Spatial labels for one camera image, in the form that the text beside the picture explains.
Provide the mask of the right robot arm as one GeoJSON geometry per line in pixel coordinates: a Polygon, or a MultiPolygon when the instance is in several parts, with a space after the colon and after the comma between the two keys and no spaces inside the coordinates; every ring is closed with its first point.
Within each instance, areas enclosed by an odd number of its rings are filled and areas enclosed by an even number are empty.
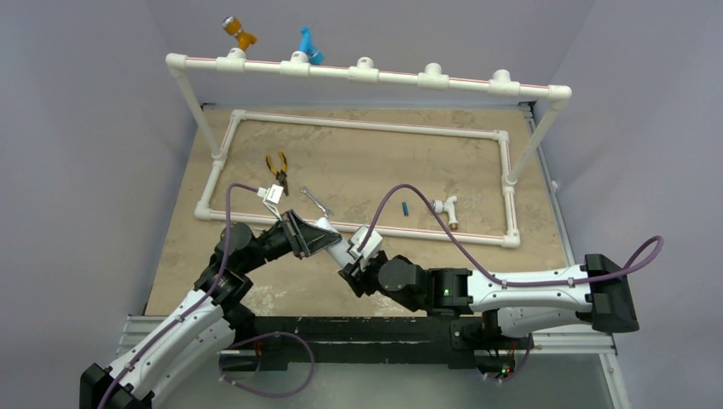
{"type": "Polygon", "coordinates": [[[429,317],[454,319],[474,313],[481,340],[498,347],[509,338],[565,325],[589,324],[604,333],[639,330],[628,278],[601,254],[582,264],[528,273],[487,273],[467,268],[424,269],[384,252],[366,267],[348,263],[339,275],[357,297],[378,292],[429,317]]]}

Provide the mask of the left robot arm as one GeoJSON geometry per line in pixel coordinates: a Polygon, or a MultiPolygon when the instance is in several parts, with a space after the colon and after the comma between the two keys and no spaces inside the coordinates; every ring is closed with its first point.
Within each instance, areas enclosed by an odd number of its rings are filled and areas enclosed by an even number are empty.
{"type": "Polygon", "coordinates": [[[229,222],[208,266],[176,309],[112,363],[84,371],[80,407],[161,407],[213,355],[252,342],[255,315],[241,302],[252,288],[248,273],[286,254],[313,256],[341,239],[326,219],[310,224],[292,210],[259,235],[245,223],[229,222]]]}

